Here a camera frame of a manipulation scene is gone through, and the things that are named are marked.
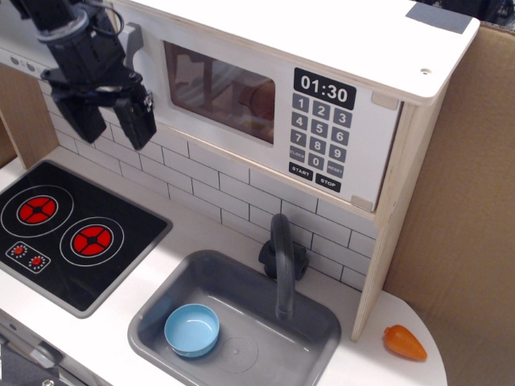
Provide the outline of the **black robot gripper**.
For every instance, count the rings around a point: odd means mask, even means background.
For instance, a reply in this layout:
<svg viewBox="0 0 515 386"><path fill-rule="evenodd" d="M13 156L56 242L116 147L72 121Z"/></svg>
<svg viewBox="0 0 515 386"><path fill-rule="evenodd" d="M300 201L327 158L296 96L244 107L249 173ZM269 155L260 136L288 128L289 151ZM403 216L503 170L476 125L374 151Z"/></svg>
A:
<svg viewBox="0 0 515 386"><path fill-rule="evenodd" d="M95 105L114 105L122 130L135 150L156 134L154 102L142 76L125 66L126 53L107 15L42 15L38 41L58 67L42 77L68 124L88 143L106 129Z"/></svg>

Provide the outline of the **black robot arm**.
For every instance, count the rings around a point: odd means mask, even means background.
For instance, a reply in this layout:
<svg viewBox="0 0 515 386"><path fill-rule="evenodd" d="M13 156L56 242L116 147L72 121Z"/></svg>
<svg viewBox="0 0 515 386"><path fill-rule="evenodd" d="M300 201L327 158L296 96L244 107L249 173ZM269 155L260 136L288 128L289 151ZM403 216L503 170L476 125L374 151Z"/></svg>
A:
<svg viewBox="0 0 515 386"><path fill-rule="evenodd" d="M69 125L89 142L105 131L102 107L111 108L136 150L156 132L153 99L142 76L124 63L126 53L98 1L15 1L30 19L37 40L46 45L57 68L43 71L51 97Z"/></svg>

